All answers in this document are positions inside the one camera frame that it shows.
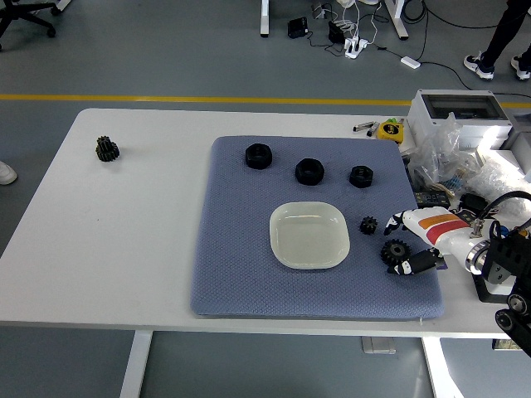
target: red stripe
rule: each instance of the red stripe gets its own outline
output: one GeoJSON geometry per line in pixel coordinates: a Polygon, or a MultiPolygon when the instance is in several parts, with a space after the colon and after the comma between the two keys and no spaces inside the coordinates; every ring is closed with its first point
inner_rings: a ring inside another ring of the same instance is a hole
{"type": "Polygon", "coordinates": [[[434,245],[435,242],[437,242],[437,239],[439,239],[442,234],[453,230],[459,230],[460,228],[468,227],[470,226],[463,220],[448,221],[444,224],[439,224],[438,226],[434,226],[433,228],[431,228],[426,234],[426,237],[434,245]]]}

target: hexagonal nut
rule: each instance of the hexagonal nut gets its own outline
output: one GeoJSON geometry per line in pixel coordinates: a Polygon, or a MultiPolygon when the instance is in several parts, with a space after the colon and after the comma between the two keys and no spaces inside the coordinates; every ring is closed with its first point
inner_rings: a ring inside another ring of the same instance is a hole
{"type": "Polygon", "coordinates": [[[324,177],[323,164],[317,159],[302,159],[295,167],[297,181],[304,185],[317,185],[324,177]]]}
{"type": "Polygon", "coordinates": [[[357,188],[367,188],[373,183],[373,174],[373,170],[367,166],[356,166],[352,167],[348,180],[357,188]]]}
{"type": "Polygon", "coordinates": [[[246,149],[246,164],[250,168],[263,170],[273,162],[271,149],[263,143],[253,143],[246,149]]]}

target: black pants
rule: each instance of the black pants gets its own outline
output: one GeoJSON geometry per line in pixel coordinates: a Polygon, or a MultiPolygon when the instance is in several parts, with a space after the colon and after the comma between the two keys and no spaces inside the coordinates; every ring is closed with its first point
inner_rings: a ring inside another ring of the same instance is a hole
{"type": "MultiPolygon", "coordinates": [[[[531,0],[507,1],[507,10],[505,10],[504,15],[498,22],[498,27],[492,36],[489,48],[483,53],[483,65],[494,65],[501,52],[520,30],[530,7],[531,0]]],[[[531,44],[528,50],[522,55],[522,61],[524,61],[524,64],[531,65],[531,44]]]]}

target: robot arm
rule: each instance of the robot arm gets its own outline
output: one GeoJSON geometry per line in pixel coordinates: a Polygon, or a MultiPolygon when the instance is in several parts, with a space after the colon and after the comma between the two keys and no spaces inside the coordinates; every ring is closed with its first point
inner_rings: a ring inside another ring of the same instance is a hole
{"type": "MultiPolygon", "coordinates": [[[[473,274],[481,275],[492,284],[500,284],[510,275],[516,282],[508,298],[509,308],[495,314],[498,326],[511,337],[531,357],[531,239],[520,232],[531,226],[531,219],[514,228],[507,236],[501,234],[498,221],[490,225],[488,236],[483,236],[484,219],[490,210],[502,201],[521,197],[531,201],[527,192],[510,192],[488,205],[480,216],[469,226],[455,214],[443,207],[404,211],[389,219],[384,235],[389,235],[400,225],[420,237],[431,251],[443,256],[454,256],[457,261],[473,274]]],[[[422,257],[422,267],[413,269],[414,255],[394,269],[398,274],[415,274],[427,266],[431,258],[422,257]]]]}

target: sneaker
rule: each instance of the sneaker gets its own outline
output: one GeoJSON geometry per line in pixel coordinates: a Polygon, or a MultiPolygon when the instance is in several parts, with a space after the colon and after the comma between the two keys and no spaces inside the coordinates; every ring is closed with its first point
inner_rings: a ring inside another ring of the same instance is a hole
{"type": "Polygon", "coordinates": [[[531,76],[531,65],[525,65],[521,55],[511,60],[511,66],[516,70],[516,77],[519,80],[527,80],[531,76]]]}
{"type": "Polygon", "coordinates": [[[0,162],[0,185],[11,184],[17,179],[17,174],[6,163],[0,162]]]}
{"type": "Polygon", "coordinates": [[[483,80],[492,80],[494,77],[494,67],[486,67],[481,62],[483,60],[483,55],[480,54],[478,56],[467,56],[465,60],[463,61],[463,64],[465,66],[475,72],[481,79],[483,80]]]}

